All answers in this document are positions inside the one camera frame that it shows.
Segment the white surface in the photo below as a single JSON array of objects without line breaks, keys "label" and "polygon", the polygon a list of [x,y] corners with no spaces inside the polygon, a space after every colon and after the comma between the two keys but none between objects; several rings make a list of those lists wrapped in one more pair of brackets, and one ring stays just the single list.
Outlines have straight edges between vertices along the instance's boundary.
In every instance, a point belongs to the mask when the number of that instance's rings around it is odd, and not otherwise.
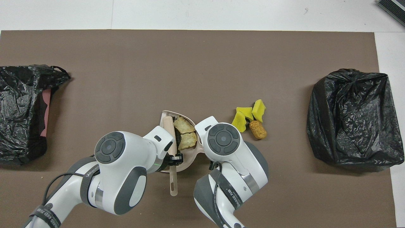
[{"label": "white surface", "polygon": [[[388,74],[402,139],[405,134],[405,33],[375,33],[379,70]],[[405,227],[405,163],[391,167],[396,225]]]},{"label": "white surface", "polygon": [[[405,28],[374,0],[0,1],[0,30],[111,28],[389,32],[375,35],[378,60],[405,134]],[[397,226],[405,227],[405,165],[391,178]]]},{"label": "white surface", "polygon": [[112,29],[405,31],[374,0],[114,0]]},{"label": "white surface", "polygon": [[1,0],[0,30],[109,29],[113,0]]}]

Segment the sponge piece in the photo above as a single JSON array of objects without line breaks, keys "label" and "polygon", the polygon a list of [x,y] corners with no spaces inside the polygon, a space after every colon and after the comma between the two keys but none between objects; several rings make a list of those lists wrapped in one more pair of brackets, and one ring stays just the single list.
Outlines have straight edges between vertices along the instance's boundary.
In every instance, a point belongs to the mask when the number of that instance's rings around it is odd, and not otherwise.
[{"label": "sponge piece", "polygon": [[232,125],[234,125],[241,133],[246,130],[245,115],[241,111],[236,111],[236,115],[232,121]]},{"label": "sponge piece", "polygon": [[246,108],[236,107],[236,111],[242,112],[245,115],[245,117],[250,121],[253,121],[252,109],[253,109],[252,107]]},{"label": "sponge piece", "polygon": [[262,116],[264,114],[264,111],[266,110],[266,107],[261,99],[257,100],[254,103],[252,114],[256,120],[260,121],[261,123],[263,122]]}]

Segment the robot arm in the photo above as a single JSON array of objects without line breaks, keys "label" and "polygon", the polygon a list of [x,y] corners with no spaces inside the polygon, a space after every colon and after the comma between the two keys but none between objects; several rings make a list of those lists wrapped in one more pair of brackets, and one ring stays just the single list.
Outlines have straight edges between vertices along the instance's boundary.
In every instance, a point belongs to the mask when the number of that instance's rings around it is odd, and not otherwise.
[{"label": "robot arm", "polygon": [[242,228],[233,213],[268,182],[267,162],[234,126],[213,116],[197,124],[196,131],[213,171],[197,181],[194,201],[218,227]]},{"label": "robot arm", "polygon": [[[218,227],[242,228],[233,213],[267,183],[267,162],[228,123],[218,123],[211,116],[195,128],[213,171],[197,181],[194,201]],[[167,153],[173,143],[173,137],[159,126],[144,137],[124,131],[106,134],[97,143],[95,155],[78,161],[64,174],[24,227],[58,228],[82,202],[116,215],[128,212],[143,196],[147,173],[181,163]]]},{"label": "robot arm", "polygon": [[98,141],[95,156],[75,163],[24,227],[58,228],[82,202],[116,215],[128,212],[143,196],[147,173],[168,164],[167,151],[173,143],[159,126],[144,137],[124,131],[106,134]]}]

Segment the brown table mat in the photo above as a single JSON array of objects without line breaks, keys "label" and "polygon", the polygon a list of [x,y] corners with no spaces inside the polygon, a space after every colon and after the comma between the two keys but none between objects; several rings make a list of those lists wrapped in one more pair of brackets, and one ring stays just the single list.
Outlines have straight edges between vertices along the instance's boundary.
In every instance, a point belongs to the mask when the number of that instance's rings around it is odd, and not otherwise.
[{"label": "brown table mat", "polygon": [[[22,167],[1,167],[2,227],[19,227],[41,203],[49,181],[93,153],[104,134],[145,135],[162,110],[198,123],[231,122],[235,107],[263,99],[268,137],[253,142],[266,157],[269,183],[236,216],[247,227],[394,227],[390,171],[357,175],[314,158],[306,135],[312,86],[329,72],[378,72],[373,33],[53,30],[2,31],[0,65],[56,65],[73,80],[54,95],[48,150]],[[148,176],[141,202],[115,216],[83,204],[62,227],[216,227],[192,193],[208,173],[199,154],[179,173]]]}]

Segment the black garbage bag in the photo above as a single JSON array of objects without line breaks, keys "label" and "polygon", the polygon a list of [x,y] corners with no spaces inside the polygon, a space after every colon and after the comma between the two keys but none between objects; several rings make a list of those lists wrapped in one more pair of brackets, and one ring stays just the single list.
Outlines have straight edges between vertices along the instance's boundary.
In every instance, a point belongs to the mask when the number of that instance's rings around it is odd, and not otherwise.
[{"label": "black garbage bag", "polygon": [[404,162],[388,76],[340,69],[315,84],[307,133],[316,158],[359,172]]},{"label": "black garbage bag", "polygon": [[55,66],[0,67],[0,164],[25,164],[47,149],[42,92],[70,79]]}]

